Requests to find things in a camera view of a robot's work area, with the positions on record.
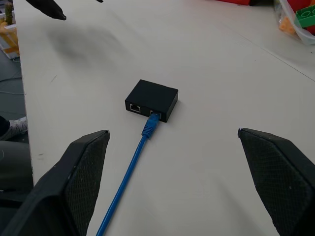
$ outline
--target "blue ethernet cable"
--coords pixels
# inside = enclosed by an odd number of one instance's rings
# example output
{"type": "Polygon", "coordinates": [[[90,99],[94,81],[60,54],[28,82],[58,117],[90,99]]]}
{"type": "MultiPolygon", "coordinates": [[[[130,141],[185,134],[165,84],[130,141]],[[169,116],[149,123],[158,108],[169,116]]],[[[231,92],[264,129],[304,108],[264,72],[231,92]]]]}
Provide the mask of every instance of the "blue ethernet cable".
{"type": "Polygon", "coordinates": [[[102,223],[101,223],[101,225],[97,231],[96,236],[103,236],[104,235],[104,233],[105,233],[105,231],[109,225],[109,222],[115,213],[115,210],[118,206],[118,203],[119,203],[120,199],[122,198],[122,195],[124,193],[124,190],[125,190],[128,182],[129,182],[129,180],[130,180],[132,172],[133,172],[133,170],[137,164],[141,150],[142,150],[144,144],[146,143],[146,141],[151,137],[151,135],[155,131],[159,118],[160,118],[160,114],[151,114],[149,119],[147,120],[147,123],[144,126],[143,131],[141,133],[142,138],[138,144],[136,152],[133,155],[133,158],[129,164],[129,167],[127,169],[125,177],[124,177],[122,183],[120,184],[119,189],[117,190],[117,193],[116,193],[109,209],[107,210],[107,213],[106,213],[106,215],[105,215],[105,217],[104,217],[104,219],[103,219],[103,221],[102,221],[102,223]]]}

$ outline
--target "green lego brick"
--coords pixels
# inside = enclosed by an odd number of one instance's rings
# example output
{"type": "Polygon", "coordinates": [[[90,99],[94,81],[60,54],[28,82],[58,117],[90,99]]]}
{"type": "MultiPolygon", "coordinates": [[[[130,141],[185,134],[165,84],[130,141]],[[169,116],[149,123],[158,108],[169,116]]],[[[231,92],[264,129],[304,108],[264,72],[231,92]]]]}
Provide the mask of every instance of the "green lego brick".
{"type": "Polygon", "coordinates": [[[298,10],[296,20],[302,28],[315,25],[315,5],[298,10]]]}

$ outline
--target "person's leg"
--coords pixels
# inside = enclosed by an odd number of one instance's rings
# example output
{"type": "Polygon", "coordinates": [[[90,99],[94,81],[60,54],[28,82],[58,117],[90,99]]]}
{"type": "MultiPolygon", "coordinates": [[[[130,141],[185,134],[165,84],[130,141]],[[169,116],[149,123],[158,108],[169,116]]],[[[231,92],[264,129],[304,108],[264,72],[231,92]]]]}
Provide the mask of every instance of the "person's leg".
{"type": "Polygon", "coordinates": [[[1,129],[1,123],[0,123],[0,141],[8,140],[16,135],[23,134],[28,130],[28,122],[26,120],[26,117],[23,117],[21,119],[16,120],[5,120],[3,117],[1,117],[1,120],[3,122],[3,130],[1,129]]]}
{"type": "Polygon", "coordinates": [[[0,116],[0,137],[9,130],[9,127],[10,122],[3,118],[2,116],[0,116]]]}

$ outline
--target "shoe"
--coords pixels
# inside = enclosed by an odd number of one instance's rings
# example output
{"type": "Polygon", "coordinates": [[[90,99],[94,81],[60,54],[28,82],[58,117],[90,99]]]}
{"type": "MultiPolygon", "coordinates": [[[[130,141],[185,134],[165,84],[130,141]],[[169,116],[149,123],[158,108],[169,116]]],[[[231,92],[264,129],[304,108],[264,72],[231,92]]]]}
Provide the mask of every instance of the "shoe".
{"type": "Polygon", "coordinates": [[[19,134],[23,134],[28,130],[28,122],[26,117],[16,120],[10,120],[8,131],[0,137],[0,141],[8,140],[19,134]]]}

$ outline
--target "black object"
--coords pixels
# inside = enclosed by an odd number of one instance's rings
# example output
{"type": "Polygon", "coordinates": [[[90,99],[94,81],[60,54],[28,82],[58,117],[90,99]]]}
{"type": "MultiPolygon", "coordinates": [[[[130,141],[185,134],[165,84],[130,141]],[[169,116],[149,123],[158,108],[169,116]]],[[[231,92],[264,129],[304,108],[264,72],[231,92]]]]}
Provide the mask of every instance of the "black object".
{"type": "Polygon", "coordinates": [[[271,6],[274,4],[274,0],[251,0],[250,6],[271,6]]]}
{"type": "Polygon", "coordinates": [[[280,236],[315,235],[315,165],[287,139],[251,129],[238,136],[280,236]]]}
{"type": "Polygon", "coordinates": [[[2,116],[0,116],[0,137],[9,130],[9,127],[10,122],[3,118],[2,116]]]}
{"type": "Polygon", "coordinates": [[[63,14],[63,10],[58,6],[54,0],[26,0],[36,9],[40,10],[45,15],[53,18],[65,21],[67,18],[63,14]]]}
{"type": "Polygon", "coordinates": [[[149,117],[161,114],[160,120],[167,122],[178,99],[178,89],[140,80],[131,91],[125,105],[127,111],[149,117]]]}
{"type": "Polygon", "coordinates": [[[2,236],[85,236],[109,138],[108,131],[99,131],[71,143],[27,196],[2,236]]]}
{"type": "Polygon", "coordinates": [[[30,146],[0,141],[0,199],[6,191],[30,192],[32,189],[30,146]]]}

